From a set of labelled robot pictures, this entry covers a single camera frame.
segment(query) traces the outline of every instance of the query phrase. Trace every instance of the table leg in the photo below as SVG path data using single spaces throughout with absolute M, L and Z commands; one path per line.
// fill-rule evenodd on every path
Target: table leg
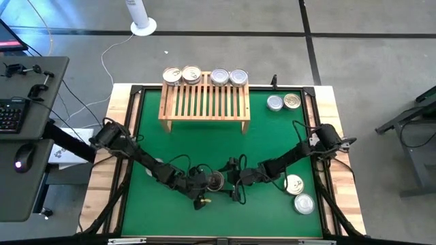
M 167 133 L 171 133 L 171 124 L 172 122 L 170 120 L 160 120 L 163 129 L 165 130 L 165 132 Z
M 245 121 L 245 122 L 242 122 L 242 124 L 243 124 L 243 134 L 245 134 L 247 131 L 248 131 L 248 126 L 249 126 L 249 124 L 250 124 L 250 121 Z

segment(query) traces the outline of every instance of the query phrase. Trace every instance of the can lid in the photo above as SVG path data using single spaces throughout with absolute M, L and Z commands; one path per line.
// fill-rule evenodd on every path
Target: can lid
M 211 80 L 218 83 L 226 83 L 229 80 L 229 72 L 222 68 L 214 69 L 211 73 Z
M 244 70 L 236 69 L 230 73 L 230 79 L 235 84 L 246 84 L 248 81 L 248 74 Z
M 301 105 L 301 99 L 298 95 L 295 94 L 287 94 L 285 95 L 285 98 L 283 99 L 285 102 L 285 106 L 287 108 L 295 109 L 298 108 Z
M 182 71 L 177 67 L 169 67 L 163 71 L 163 79 L 166 82 L 177 82 L 182 77 Z
M 299 176 L 295 174 L 290 174 L 286 176 L 286 180 L 287 180 L 286 191 L 289 194 L 298 195 L 302 193 L 302 190 L 305 188 L 305 184 Z
M 294 205 L 297 212 L 301 214 L 310 214 L 315 209 L 312 197 L 305 193 L 295 197 Z
M 283 100 L 277 95 L 270 95 L 266 100 L 266 105 L 272 110 L 280 110 L 283 107 Z
M 201 76 L 202 70 L 196 66 L 186 66 L 183 68 L 183 78 L 189 81 L 197 80 Z

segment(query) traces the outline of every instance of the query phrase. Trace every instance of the computer mouse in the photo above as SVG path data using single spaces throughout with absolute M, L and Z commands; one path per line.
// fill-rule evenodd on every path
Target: computer mouse
M 22 145 L 15 154 L 14 169 L 18 173 L 29 171 L 33 164 L 33 155 L 35 154 L 36 145 L 28 143 Z

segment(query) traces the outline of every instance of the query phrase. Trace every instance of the silver can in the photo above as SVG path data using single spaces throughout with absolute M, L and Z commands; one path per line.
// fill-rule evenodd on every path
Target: silver can
M 230 72 L 230 82 L 235 87 L 242 87 L 248 82 L 248 74 L 242 69 Z
M 165 69 L 162 76 L 168 86 L 178 86 L 182 84 L 182 71 L 177 67 Z
M 277 95 L 270 95 L 266 100 L 266 106 L 273 112 L 278 112 L 283 107 L 283 100 Z
M 315 202 L 308 194 L 299 194 L 295 197 L 294 207 L 300 214 L 310 214 L 315 209 Z
M 195 65 L 185 66 L 182 70 L 182 78 L 189 85 L 195 85 L 202 79 L 202 70 Z
M 283 99 L 285 102 L 285 108 L 292 110 L 300 107 L 301 105 L 301 99 L 298 95 L 295 94 L 287 94 L 285 95 L 285 98 Z
M 214 69 L 211 73 L 211 82 L 215 86 L 225 86 L 229 81 L 229 72 L 222 68 Z
M 291 195 L 299 195 L 302 193 L 303 189 L 305 188 L 305 184 L 300 178 L 300 176 L 297 176 L 295 174 L 290 174 L 286 176 L 284 186 L 286 188 L 286 191 Z

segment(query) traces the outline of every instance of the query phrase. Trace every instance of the wooden table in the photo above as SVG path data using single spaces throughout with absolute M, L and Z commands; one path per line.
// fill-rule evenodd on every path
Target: wooden table
M 114 88 L 112 89 L 112 96 L 110 98 L 110 103 L 108 106 L 108 111 L 106 114 L 107 117 L 112 118 L 120 123 L 124 122 L 132 85 L 140 84 L 114 85 Z M 339 119 L 336 101 L 334 98 L 333 87 L 314 86 L 314 89 L 316 93 L 317 107 L 321 123 L 332 124 L 337 130 L 338 134 L 342 137 L 343 131 L 341 121 Z M 135 96 L 134 107 L 131 115 L 131 124 L 129 126 L 130 131 L 133 131 L 134 122 L 136 121 L 136 112 L 138 109 L 139 99 L 140 95 L 137 94 Z M 311 102 L 309 100 L 307 100 L 307 107 L 311 108 Z M 311 125 L 314 126 L 315 123 L 313 120 L 313 112 L 311 112 L 310 110 L 309 117 Z M 97 153 L 95 161 L 99 161 L 108 156 L 109 154 L 107 152 L 103 150 L 99 151 Z M 338 152 L 337 158 L 349 165 L 349 158 L 347 154 Z M 82 214 L 80 216 L 80 222 L 84 229 L 91 225 L 91 223 L 97 218 L 99 213 L 103 210 L 104 206 L 108 202 L 110 187 L 114 175 L 115 161 L 116 159 L 113 158 L 93 168 L 91 179 L 89 180 L 87 195 L 85 197 L 82 209 Z M 127 162 L 124 162 L 119 182 L 121 182 L 121 180 L 123 179 L 126 167 Z M 344 215 L 346 215 L 347 219 L 353 224 L 353 226 L 359 232 L 365 233 L 362 214 L 360 211 L 360 205 L 352 173 L 344 166 L 335 163 L 335 161 L 332 161 L 330 173 L 332 176 L 334 196 L 337 205 L 340 207 Z M 118 219 L 119 204 L 120 200 L 115 205 L 112 213 L 110 231 L 113 231 L 116 221 Z M 330 208 L 325 201 L 324 209 L 326 211 L 328 228 L 332 233 L 334 233 L 332 212 L 330 211 Z

